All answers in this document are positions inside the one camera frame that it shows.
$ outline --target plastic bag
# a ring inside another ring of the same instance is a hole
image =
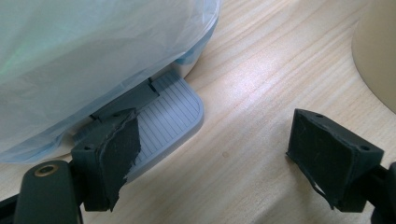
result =
[[[76,122],[180,58],[219,0],[0,2],[0,162],[34,162]]]

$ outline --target ribbed plastic surface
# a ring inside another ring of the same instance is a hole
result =
[[[175,71],[152,82],[160,96],[139,111],[141,152],[128,182],[142,175],[189,139],[202,125],[201,99]]]

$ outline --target wood grain surface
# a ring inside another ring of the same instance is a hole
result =
[[[186,77],[201,130],[124,186],[113,213],[85,223],[370,223],[331,210],[288,160],[294,108],[335,120],[396,161],[396,115],[367,88],[351,39],[367,0],[223,0],[218,27]],[[0,199],[33,165],[0,164]]]

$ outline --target black plastic part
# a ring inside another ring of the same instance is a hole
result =
[[[383,150],[334,121],[296,109],[287,155],[314,190],[342,212],[361,212],[366,199],[357,180],[379,165]]]
[[[11,224],[17,208],[18,194],[0,202],[0,224]]]
[[[120,97],[103,106],[98,111],[94,112],[91,117],[94,119],[103,120],[118,111],[129,108],[135,108],[136,110],[139,110],[140,108],[152,102],[158,96],[159,93],[147,79],[130,91],[125,92]]]
[[[117,112],[102,120],[90,134],[72,149],[73,163],[86,178],[88,194],[85,210],[112,210],[120,188],[131,169],[140,141],[133,109]]]
[[[14,223],[82,223],[66,161],[48,161],[23,177]]]

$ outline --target beige object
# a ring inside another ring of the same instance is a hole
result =
[[[361,77],[396,113],[396,0],[374,0],[363,13],[352,41]]]

